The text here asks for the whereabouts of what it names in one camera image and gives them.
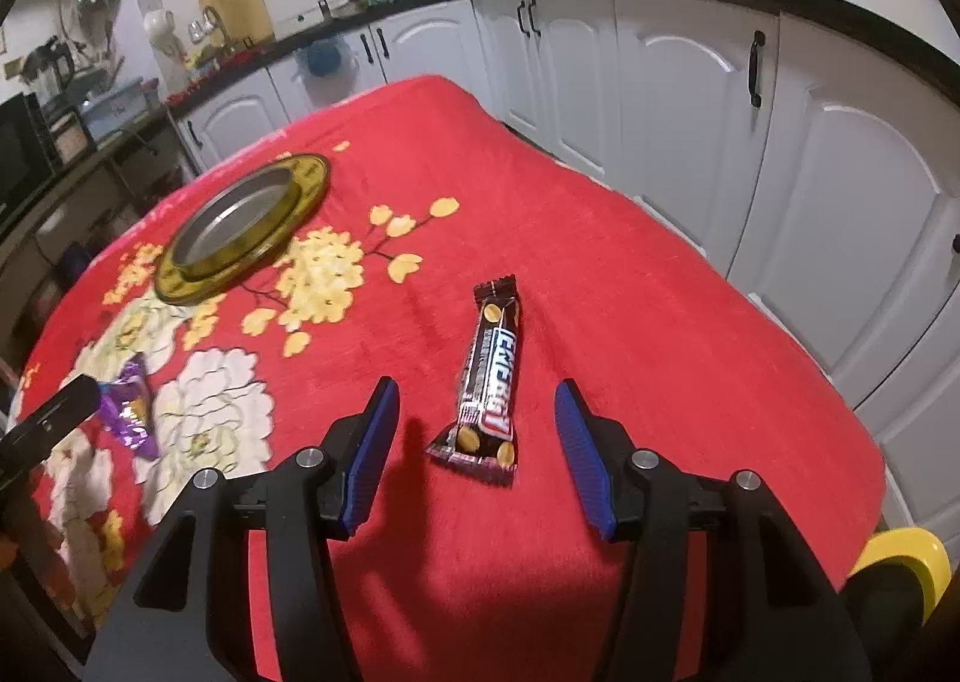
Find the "brown chocolate bar wrapper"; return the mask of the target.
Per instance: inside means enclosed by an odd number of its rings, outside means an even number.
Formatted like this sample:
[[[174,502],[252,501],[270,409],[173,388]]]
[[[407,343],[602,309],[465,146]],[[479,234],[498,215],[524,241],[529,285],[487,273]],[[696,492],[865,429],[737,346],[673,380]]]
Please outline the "brown chocolate bar wrapper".
[[[509,274],[473,288],[477,325],[455,395],[454,420],[427,446],[452,471],[509,487],[517,471],[514,388],[521,344],[521,299]]]

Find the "yellow rimmed black trash bin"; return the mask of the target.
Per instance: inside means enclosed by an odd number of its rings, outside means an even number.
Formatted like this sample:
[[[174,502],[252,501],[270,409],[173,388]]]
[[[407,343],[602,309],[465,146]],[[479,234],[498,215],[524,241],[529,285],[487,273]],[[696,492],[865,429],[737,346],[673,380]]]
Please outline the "yellow rimmed black trash bin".
[[[958,648],[958,573],[928,529],[872,536],[839,595],[872,664]]]

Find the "wooden cutting board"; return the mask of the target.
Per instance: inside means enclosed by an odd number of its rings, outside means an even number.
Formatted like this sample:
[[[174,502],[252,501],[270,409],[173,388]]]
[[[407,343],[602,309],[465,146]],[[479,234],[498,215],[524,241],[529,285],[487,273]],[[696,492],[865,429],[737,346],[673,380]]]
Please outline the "wooden cutting board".
[[[268,44],[275,29],[265,0],[197,0],[202,10],[213,8],[223,21],[224,32],[236,42]]]

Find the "red floral table cloth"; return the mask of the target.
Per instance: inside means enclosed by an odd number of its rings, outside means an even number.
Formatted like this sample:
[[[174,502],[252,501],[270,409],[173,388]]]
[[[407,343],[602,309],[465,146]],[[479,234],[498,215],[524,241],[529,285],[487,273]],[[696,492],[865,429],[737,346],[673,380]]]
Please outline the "red floral table cloth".
[[[282,155],[332,164],[285,255],[215,299],[156,299],[161,248],[213,194]],[[473,288],[521,299],[509,487],[441,466],[477,325]],[[26,365],[31,412],[75,373],[145,354],[160,445],[135,458],[88,420],[36,487],[52,594],[103,618],[142,545],[203,466],[257,473],[400,389],[370,519],[332,551],[370,680],[584,680],[623,552],[579,506],[553,422],[590,406],[692,473],[770,482],[833,583],[874,531],[882,458],[811,357],[625,196],[565,169],[442,77],[374,89],[267,134],[156,206],[53,310]]]

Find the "round gold metal tray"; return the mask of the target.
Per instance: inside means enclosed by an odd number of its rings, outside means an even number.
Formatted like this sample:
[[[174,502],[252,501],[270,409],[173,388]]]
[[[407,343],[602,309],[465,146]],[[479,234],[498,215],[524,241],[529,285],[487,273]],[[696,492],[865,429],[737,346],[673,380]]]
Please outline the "round gold metal tray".
[[[325,157],[296,154],[213,194],[164,249],[153,274],[156,297],[197,305],[242,281],[319,208],[331,180]]]

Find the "blue hanging pot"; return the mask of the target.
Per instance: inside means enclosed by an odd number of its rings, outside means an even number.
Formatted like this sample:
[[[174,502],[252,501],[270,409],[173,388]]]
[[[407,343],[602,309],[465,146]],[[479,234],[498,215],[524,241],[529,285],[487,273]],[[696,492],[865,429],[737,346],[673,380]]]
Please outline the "blue hanging pot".
[[[299,66],[312,77],[338,76],[350,68],[352,52],[338,37],[320,38],[296,52]]]

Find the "purple candy wrapper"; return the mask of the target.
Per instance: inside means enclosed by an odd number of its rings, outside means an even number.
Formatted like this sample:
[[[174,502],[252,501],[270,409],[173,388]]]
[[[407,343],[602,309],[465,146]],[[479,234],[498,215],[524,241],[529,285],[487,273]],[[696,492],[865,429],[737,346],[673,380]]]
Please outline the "purple candy wrapper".
[[[98,417],[103,427],[133,455],[146,461],[160,457],[153,432],[153,396],[146,381],[146,359],[135,352],[112,381],[99,381]]]

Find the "black microwave oven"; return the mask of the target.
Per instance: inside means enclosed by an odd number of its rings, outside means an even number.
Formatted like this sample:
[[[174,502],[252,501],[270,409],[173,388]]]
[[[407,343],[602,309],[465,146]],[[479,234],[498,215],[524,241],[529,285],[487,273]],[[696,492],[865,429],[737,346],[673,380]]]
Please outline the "black microwave oven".
[[[36,95],[20,92],[0,107],[2,217],[8,219],[55,172],[53,147]]]

